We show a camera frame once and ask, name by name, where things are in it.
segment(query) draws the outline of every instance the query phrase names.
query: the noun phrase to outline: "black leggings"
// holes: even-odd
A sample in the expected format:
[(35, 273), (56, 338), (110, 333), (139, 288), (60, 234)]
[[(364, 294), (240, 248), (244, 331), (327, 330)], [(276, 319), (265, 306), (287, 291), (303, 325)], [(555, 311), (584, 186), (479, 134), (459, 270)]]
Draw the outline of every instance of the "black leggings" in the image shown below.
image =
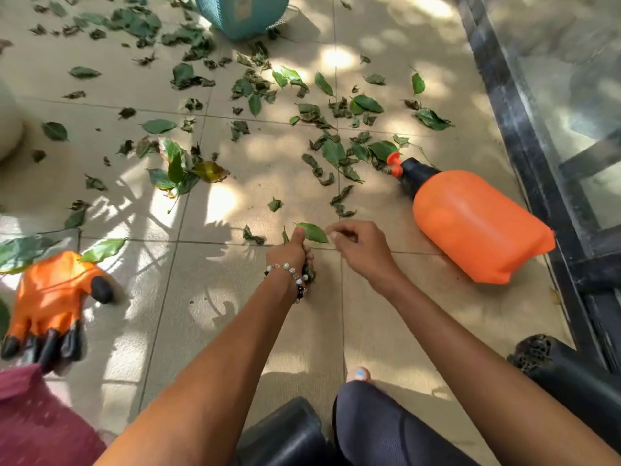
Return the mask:
[(478, 466), (368, 382), (344, 384), (332, 410), (340, 462), (348, 466)]

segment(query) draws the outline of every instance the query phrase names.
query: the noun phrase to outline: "blue plastic container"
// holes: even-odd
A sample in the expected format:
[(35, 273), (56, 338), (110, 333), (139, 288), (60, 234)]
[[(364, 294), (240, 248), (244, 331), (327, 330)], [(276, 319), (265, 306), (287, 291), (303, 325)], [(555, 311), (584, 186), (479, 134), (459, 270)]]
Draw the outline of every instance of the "blue plastic container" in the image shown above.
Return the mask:
[(234, 40), (264, 33), (288, 4), (289, 0), (194, 0), (196, 11)]

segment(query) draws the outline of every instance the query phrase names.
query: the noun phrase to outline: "pressure sprayer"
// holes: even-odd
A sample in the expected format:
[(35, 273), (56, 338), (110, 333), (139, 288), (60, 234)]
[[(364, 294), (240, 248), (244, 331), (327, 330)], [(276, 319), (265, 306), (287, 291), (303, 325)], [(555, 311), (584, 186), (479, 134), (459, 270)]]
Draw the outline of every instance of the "pressure sprayer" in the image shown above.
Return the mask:
[(553, 250), (554, 232), (474, 173), (441, 172), (399, 152), (386, 163), (414, 199), (414, 220), (478, 283), (506, 284), (526, 260)]

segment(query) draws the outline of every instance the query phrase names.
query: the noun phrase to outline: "right hand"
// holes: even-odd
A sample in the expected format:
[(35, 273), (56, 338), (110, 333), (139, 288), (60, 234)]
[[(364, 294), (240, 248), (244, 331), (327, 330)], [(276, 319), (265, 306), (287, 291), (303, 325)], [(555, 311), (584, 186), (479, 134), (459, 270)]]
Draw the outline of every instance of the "right hand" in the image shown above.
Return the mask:
[(369, 220), (342, 220), (328, 226), (325, 233), (347, 264), (380, 291), (403, 275), (392, 258), (384, 232)]

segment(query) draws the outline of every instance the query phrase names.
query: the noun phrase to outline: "orange gardening glove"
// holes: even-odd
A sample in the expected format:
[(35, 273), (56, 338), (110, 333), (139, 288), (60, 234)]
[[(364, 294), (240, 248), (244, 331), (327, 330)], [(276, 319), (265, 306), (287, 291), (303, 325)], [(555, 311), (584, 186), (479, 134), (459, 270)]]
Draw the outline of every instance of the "orange gardening glove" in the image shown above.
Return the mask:
[(64, 251), (30, 266), (17, 289), (17, 300), (0, 356), (15, 357), (24, 348), (25, 365), (40, 363), (43, 373), (59, 361), (77, 361), (82, 355), (80, 320), (87, 294), (108, 304), (113, 289), (104, 272), (80, 254)]

